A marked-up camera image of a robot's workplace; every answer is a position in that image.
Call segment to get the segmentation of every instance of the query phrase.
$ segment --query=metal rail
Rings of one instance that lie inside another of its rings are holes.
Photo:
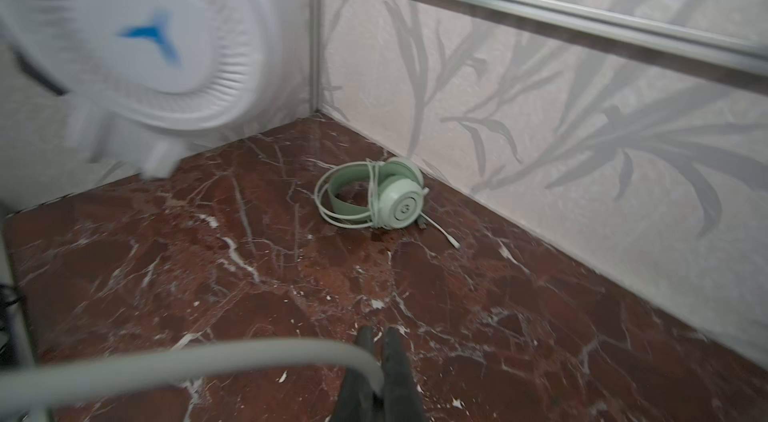
[[[451,0],[768,76],[768,47],[737,38],[555,0]]]

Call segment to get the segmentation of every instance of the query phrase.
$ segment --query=headset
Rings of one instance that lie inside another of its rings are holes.
[[[338,198],[346,185],[368,181],[368,206],[356,206]],[[322,197],[328,192],[333,211],[322,206]],[[459,244],[435,221],[426,216],[424,176],[410,159],[392,157],[386,162],[367,159],[351,162],[329,170],[315,186],[315,205],[329,223],[348,229],[382,227],[402,229],[413,224],[419,216],[429,221],[458,249]]]

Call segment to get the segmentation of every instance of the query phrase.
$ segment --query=red marble countertop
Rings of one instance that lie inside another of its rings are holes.
[[[459,250],[432,227],[325,223],[316,181],[367,157],[389,154],[316,116],[11,217],[41,362],[397,325],[435,422],[765,420],[765,371],[444,183],[428,178],[426,212]],[[342,374],[191,380],[57,416],[323,422]]]

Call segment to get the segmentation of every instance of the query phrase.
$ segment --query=floral wallpaper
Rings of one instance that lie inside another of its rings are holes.
[[[565,0],[745,39],[768,0]],[[324,110],[768,365],[768,83],[439,0],[326,0]]]

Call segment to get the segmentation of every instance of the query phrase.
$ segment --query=ribbed circular cover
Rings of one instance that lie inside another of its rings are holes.
[[[263,78],[262,34],[254,27],[248,1],[201,0],[215,32],[211,77],[193,91],[170,94],[150,89],[112,72],[89,49],[88,34],[77,24],[74,0],[27,0],[41,48],[57,64],[66,64],[74,90],[87,88],[113,109],[158,127],[197,129],[242,111],[245,98],[258,94]]]

